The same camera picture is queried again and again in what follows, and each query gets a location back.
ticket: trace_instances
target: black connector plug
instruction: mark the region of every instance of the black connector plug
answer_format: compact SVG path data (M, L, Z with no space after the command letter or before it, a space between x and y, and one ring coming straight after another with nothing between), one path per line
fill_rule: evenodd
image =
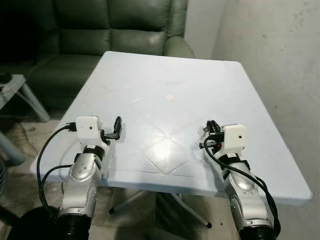
M77 131L77 127L76 127L76 122L68 122L66 125L67 129L70 131L70 132L76 132Z

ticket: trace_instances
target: black cable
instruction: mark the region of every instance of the black cable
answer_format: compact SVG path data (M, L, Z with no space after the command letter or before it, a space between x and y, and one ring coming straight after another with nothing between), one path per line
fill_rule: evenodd
M50 214L50 216L52 217L52 219L55 221L56 220L56 217L55 215L51 212L49 206L48 206L48 202L46 200L46 197L45 197L45 194L43 193L43 189L42 189L42 180L41 180L41 176L40 176L40 161L41 161L41 158L42 158L42 155L44 154L44 151L45 149L47 148L49 142L58 134L60 133L61 131L63 130L70 130L70 131L73 131L75 132L77 130L76 128L76 123L75 122L71 122L69 123L68 125L65 125L61 128L59 128L57 131L55 131L49 138L48 140L45 142L45 144L43 145L39 155L38 155L38 158L36 160L36 179L37 179L37 184L38 184L38 187L39 187L39 198L40 198L40 201L41 201L41 204L42 206L47 210L47 212Z
M229 166L228 164L225 164L224 162L220 161L219 159L217 159L209 150L208 148L208 145L207 145L207 141L210 139L210 137L207 137L205 140L204 140L204 149L206 151L206 153L209 155L209 157L215 161L217 164L219 164L220 166L223 166L224 168L226 169L229 169L229 170L232 170L238 174L241 174L245 177L247 177L249 180L251 180L252 182L254 182L255 184L257 184L265 193L265 196L266 196L266 200L268 202L268 205L269 205L269 208L271 210L271 213L273 215L273 218L274 218L274 224L273 224L273 231L274 231L274 234L276 236L279 236L280 234L280 231L281 231L281 225L280 225L280 221L278 219L278 210L277 210L277 206L276 206L276 203L274 201L274 199L272 198L271 194L269 193L268 191L268 188L267 188L267 185L266 183L261 179L261 178L257 178L255 179L254 177L252 177L251 175L247 174L246 172L244 171L241 171L235 167L232 167L232 166Z
M45 182L49 176L50 173L52 173L54 170L57 170L57 169L63 169L63 168L70 168L72 166L72 164L69 164L69 165L60 165L60 166L55 166L53 168L51 168L45 175L44 177L42 178L41 180L41 185L40 185L40 199L42 199L41 203L43 205L43 207L45 208L45 210L50 214L50 216L52 217L52 219L54 221L57 220L56 216L52 213L51 209L49 208L49 205L48 205L48 202L47 202L47 199L46 199L46 196L45 196L45 192L44 192L44 186L45 186Z

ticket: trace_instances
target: green leather sofa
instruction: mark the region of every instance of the green leather sofa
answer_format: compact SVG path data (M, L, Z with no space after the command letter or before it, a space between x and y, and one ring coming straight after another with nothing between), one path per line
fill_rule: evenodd
M21 1L7 0L30 8L41 26L38 61L0 65L0 73L24 74L47 107L67 108L106 51L194 57L183 39L187 0Z

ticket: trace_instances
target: sofa cushion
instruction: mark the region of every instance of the sofa cushion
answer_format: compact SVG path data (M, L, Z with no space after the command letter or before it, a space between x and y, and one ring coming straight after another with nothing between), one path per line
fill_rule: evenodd
M60 31L62 53L102 56L109 49L108 29L61 29Z
M133 54L162 55L164 31L111 30L111 50Z
M95 69L100 56L60 54L34 70L27 83L41 96L75 97Z
M108 0L110 27L144 31L164 30L170 0Z

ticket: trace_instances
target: sofa backrest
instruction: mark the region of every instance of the sofa backrest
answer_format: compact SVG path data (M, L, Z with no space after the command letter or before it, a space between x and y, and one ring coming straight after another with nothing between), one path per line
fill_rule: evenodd
M188 0L54 0L59 52L162 55L167 38L183 36Z

